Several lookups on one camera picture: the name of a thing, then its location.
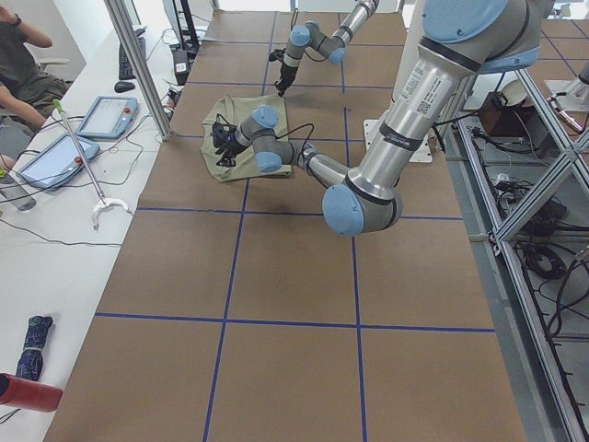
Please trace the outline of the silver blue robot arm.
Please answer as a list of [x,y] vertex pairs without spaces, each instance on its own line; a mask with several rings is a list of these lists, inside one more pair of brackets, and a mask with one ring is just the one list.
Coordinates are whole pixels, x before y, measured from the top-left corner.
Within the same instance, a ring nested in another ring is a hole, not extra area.
[[325,34],[315,21],[307,21],[292,27],[284,49],[276,49],[269,61],[281,63],[280,79],[275,83],[278,96],[282,97],[294,83],[299,65],[307,49],[312,49],[332,64],[341,64],[346,55],[346,46],[362,25],[378,9],[378,0],[357,1],[354,9],[340,23],[331,36]]
[[277,112],[267,105],[239,124],[214,122],[218,163],[234,167],[238,155],[251,149],[263,173],[297,166],[325,187],[322,211],[335,233],[355,237],[387,229],[401,213],[396,182],[459,83],[532,65],[551,7],[549,1],[526,0],[426,2],[417,61],[356,167],[343,166],[308,142],[282,140],[275,132]]

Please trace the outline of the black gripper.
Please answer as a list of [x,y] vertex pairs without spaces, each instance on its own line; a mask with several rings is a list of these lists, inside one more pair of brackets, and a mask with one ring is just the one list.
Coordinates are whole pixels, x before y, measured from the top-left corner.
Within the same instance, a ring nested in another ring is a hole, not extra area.
[[211,135],[215,147],[215,154],[221,158],[217,166],[232,168],[237,164],[237,156],[244,151],[236,136],[237,127],[233,124],[214,122]]
[[285,49],[275,49],[270,53],[269,61],[279,62],[281,64],[280,78],[274,83],[274,85],[276,86],[278,95],[283,96],[286,90],[295,81],[297,73],[297,66],[293,65],[295,59],[290,57]]

